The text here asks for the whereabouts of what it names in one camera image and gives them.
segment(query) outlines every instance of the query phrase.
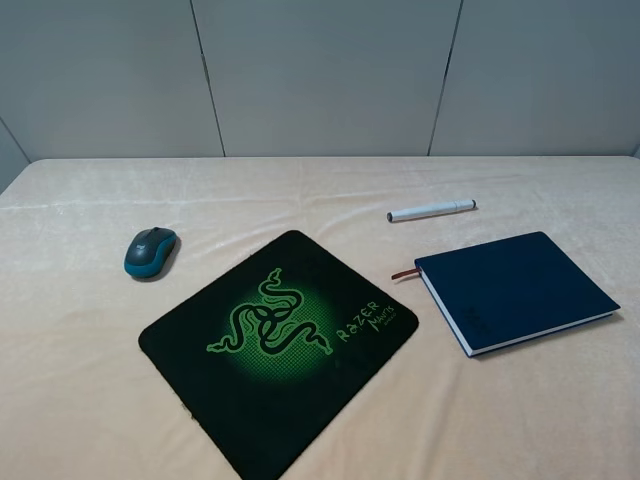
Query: blue and gray mouse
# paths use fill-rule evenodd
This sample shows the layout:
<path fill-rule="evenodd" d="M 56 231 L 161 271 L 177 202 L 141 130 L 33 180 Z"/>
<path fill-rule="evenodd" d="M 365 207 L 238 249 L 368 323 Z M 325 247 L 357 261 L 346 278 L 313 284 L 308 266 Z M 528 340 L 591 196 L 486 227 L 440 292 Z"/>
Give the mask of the blue and gray mouse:
<path fill-rule="evenodd" d="M 137 234 L 124 257 L 124 269 L 132 277 L 149 278 L 162 270 L 176 244 L 176 232 L 154 227 Z"/>

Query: white marker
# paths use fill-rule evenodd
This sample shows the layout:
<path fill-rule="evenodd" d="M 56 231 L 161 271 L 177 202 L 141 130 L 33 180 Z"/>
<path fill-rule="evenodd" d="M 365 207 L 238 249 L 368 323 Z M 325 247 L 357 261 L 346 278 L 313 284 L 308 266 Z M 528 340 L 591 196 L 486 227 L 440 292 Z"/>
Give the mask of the white marker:
<path fill-rule="evenodd" d="M 464 212 L 476 208 L 475 200 L 461 200 L 459 202 L 436 203 L 424 207 L 406 208 L 387 213 L 387 220 L 391 223 L 413 220 L 414 218 L 433 217 L 447 213 Z"/>

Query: snake logo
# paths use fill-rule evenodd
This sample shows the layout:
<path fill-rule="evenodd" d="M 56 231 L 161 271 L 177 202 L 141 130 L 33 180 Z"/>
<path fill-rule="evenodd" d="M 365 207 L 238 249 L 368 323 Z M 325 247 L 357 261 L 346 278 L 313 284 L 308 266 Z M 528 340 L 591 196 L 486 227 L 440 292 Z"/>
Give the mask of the snake logo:
<path fill-rule="evenodd" d="M 281 268 L 274 269 L 258 286 L 261 303 L 243 303 L 233 309 L 229 316 L 231 335 L 207 345 L 207 352 L 238 353 L 247 341 L 255 339 L 264 354 L 277 356 L 285 352 L 294 340 L 301 338 L 327 355 L 333 353 L 329 341 L 318 332 L 314 321 L 291 319 L 304 304 L 304 296 L 293 288 L 278 288 L 280 273 Z"/>

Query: black mouse pad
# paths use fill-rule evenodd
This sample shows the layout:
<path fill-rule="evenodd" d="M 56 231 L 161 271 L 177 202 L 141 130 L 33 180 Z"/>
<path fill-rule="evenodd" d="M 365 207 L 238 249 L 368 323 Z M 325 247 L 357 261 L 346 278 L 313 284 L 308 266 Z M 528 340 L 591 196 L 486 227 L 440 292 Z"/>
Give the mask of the black mouse pad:
<path fill-rule="evenodd" d="M 139 343 L 240 477 L 274 480 L 417 326 L 410 310 L 291 231 Z"/>

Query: notebook cover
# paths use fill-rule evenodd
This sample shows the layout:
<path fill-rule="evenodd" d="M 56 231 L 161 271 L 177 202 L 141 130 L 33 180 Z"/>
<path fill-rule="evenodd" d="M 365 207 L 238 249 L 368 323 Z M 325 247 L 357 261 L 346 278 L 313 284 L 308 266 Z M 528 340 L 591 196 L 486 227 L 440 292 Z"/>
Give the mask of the notebook cover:
<path fill-rule="evenodd" d="M 620 308 L 542 232 L 415 263 L 473 350 Z"/>
<path fill-rule="evenodd" d="M 273 480 L 418 326 L 300 232 L 147 327 L 140 347 L 244 480 Z"/>

